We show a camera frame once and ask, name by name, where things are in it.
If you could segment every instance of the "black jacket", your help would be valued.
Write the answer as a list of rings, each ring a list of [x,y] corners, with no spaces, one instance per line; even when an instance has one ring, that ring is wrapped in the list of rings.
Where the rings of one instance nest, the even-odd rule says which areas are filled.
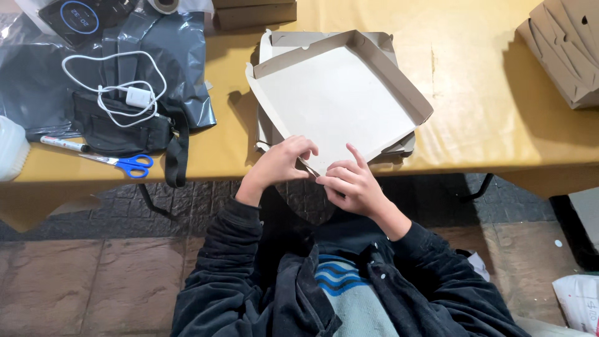
[[[207,230],[195,270],[177,296],[171,336],[332,336],[342,322],[314,280],[319,245],[285,254],[273,287],[254,274],[259,209],[230,200]],[[413,223],[397,242],[371,242],[357,257],[398,334],[529,336],[501,294],[436,234]]]

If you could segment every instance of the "jacket sleeve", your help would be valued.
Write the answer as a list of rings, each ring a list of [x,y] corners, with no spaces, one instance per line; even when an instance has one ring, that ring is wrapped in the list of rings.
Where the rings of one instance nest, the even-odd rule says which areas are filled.
[[[512,319],[497,287],[440,236],[413,222],[392,246],[398,270],[439,315],[449,314],[470,335],[529,336]]]
[[[265,329],[249,282],[262,236],[259,208],[231,199],[207,229],[195,269],[177,296],[171,336],[251,336]]]

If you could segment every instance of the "blue wave pattern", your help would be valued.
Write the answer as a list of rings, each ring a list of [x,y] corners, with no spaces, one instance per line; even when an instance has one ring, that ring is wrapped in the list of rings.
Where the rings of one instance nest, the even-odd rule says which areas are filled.
[[[320,254],[314,278],[318,286],[331,296],[339,296],[351,288],[370,285],[370,281],[360,277],[356,264],[343,257]]]

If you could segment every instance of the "black bag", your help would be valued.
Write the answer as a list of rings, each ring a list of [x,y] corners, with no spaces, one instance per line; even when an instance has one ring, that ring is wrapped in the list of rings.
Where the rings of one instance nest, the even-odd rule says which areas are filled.
[[[72,106],[68,109],[67,118],[82,134],[93,152],[109,157],[126,158],[166,149],[165,178],[168,186],[173,188],[185,186],[189,126],[181,108],[159,101],[160,116],[122,128],[98,106],[97,95],[72,91],[71,102]],[[119,100],[103,98],[103,102],[107,109],[113,111],[136,114],[142,110]],[[153,109],[134,118],[117,114],[113,114],[113,117],[118,123],[126,125],[148,117],[152,113]],[[174,130],[179,132],[179,137],[173,134]]]

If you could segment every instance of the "scissors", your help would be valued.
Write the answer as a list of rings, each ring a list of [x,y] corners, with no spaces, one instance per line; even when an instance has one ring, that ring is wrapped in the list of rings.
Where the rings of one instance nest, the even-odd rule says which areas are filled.
[[[147,155],[137,155],[131,158],[110,158],[110,157],[101,157],[94,155],[80,155],[81,157],[85,157],[92,160],[101,161],[102,163],[106,163],[109,165],[114,165],[116,167],[120,167],[127,173],[127,175],[131,178],[143,178],[148,175],[148,168],[154,165],[154,161],[151,157]],[[139,162],[138,159],[145,158],[148,160],[148,163]],[[133,175],[132,171],[140,171],[141,174]]]

